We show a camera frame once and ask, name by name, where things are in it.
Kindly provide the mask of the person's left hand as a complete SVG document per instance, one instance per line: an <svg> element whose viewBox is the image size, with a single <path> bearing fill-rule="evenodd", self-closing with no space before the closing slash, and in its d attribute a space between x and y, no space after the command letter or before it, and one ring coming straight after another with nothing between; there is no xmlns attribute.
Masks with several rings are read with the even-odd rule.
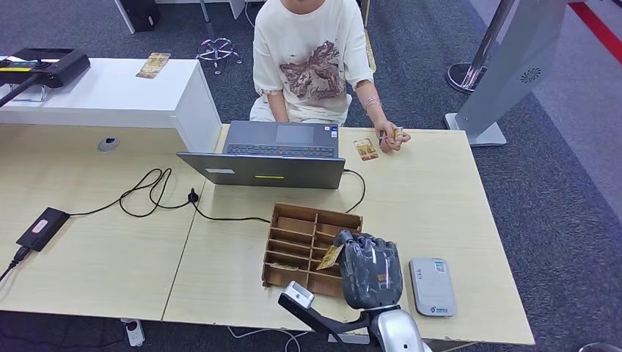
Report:
<svg viewBox="0 0 622 352"><path fill-rule="evenodd" d="M411 135L404 131L399 137L396 137L394 131L398 127L388 120L375 122L374 128L379 146L384 153L397 152L401 149L402 144L411 140Z"/></svg>

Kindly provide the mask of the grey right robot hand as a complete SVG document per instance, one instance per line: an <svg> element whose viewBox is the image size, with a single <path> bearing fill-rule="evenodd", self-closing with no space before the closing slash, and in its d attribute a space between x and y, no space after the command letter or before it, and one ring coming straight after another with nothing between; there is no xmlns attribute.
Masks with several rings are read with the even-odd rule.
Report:
<svg viewBox="0 0 622 352"><path fill-rule="evenodd" d="M375 309L399 302L403 276L396 243L344 229L333 244L340 250L343 296L351 308Z"/></svg>

